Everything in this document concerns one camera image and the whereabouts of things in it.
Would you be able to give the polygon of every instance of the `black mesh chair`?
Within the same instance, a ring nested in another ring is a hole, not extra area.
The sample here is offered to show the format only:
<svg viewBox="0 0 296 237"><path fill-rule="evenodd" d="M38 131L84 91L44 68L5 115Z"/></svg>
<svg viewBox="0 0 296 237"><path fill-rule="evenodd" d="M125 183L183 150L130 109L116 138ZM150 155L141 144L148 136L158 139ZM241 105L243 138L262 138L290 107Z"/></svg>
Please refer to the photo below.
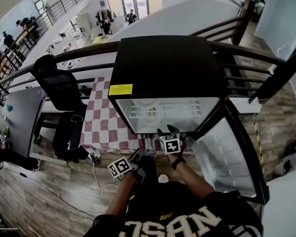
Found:
<svg viewBox="0 0 296 237"><path fill-rule="evenodd" d="M76 162L86 159L88 152L79 147L79 143L87 105L81 100L75 77L68 71L58 70L51 54L39 58L31 73L55 108L65 111L59 119L53 140L55 155Z"/></svg>

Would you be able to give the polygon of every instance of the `red and white checkered cloth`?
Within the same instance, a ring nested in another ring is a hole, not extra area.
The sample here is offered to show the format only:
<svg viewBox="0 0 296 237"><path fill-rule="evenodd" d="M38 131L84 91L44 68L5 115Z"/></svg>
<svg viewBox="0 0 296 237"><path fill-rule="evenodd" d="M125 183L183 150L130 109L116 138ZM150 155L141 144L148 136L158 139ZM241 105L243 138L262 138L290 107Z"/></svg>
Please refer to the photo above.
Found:
<svg viewBox="0 0 296 237"><path fill-rule="evenodd" d="M82 127L80 144L101 152L133 153L145 147L148 154L164 154L156 134L132 134L108 99L111 75L96 78ZM185 137L185 154L192 152L193 139Z"/></svg>

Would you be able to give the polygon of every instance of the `bracelet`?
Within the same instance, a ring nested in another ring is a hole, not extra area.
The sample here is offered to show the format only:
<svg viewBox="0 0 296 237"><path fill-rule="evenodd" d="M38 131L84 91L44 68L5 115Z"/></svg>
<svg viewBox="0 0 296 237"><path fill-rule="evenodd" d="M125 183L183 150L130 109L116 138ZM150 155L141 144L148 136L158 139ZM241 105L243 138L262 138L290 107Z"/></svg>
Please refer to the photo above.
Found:
<svg viewBox="0 0 296 237"><path fill-rule="evenodd" d="M176 170L178 164L179 164L181 161L183 161L184 163L186 163L186 161L183 159L183 157L182 157L182 156L179 156L179 158L177 158L177 159L172 163L172 168L173 168L174 170Z"/></svg>

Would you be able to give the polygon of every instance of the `fridge door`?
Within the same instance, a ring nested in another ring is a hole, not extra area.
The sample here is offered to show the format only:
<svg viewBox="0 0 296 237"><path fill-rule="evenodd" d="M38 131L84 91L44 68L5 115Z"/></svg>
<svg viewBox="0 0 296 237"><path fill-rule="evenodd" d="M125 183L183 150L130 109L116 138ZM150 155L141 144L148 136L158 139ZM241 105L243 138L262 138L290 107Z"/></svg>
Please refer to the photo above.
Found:
<svg viewBox="0 0 296 237"><path fill-rule="evenodd" d="M194 139L192 148L204 178L217 192L238 190L249 201L269 201L258 155L230 100L218 103Z"/></svg>

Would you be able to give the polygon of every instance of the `black mini fridge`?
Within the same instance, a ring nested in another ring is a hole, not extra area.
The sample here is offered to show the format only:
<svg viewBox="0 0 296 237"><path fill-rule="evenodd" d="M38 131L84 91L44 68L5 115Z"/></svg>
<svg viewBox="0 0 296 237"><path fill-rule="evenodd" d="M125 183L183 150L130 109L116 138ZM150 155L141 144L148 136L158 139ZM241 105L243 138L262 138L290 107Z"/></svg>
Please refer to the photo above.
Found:
<svg viewBox="0 0 296 237"><path fill-rule="evenodd" d="M257 153L205 38L122 39L108 98L134 134L169 132L172 125L192 135L204 178L216 191L268 202Z"/></svg>

